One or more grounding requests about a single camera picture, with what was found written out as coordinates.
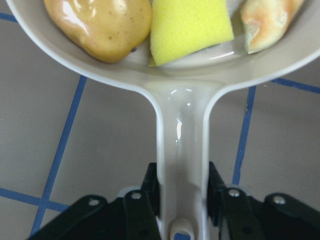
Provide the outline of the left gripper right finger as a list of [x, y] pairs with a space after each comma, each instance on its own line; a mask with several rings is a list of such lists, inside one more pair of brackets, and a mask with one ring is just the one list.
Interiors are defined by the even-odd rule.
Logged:
[[220, 240], [318, 240], [320, 213], [284, 193], [256, 200], [227, 186], [209, 163], [207, 212]]

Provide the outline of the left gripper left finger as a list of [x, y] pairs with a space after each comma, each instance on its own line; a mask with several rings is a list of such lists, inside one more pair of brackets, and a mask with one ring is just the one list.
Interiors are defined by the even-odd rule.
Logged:
[[158, 240], [160, 189], [150, 163], [139, 189], [108, 202], [86, 195], [34, 233], [32, 240]]

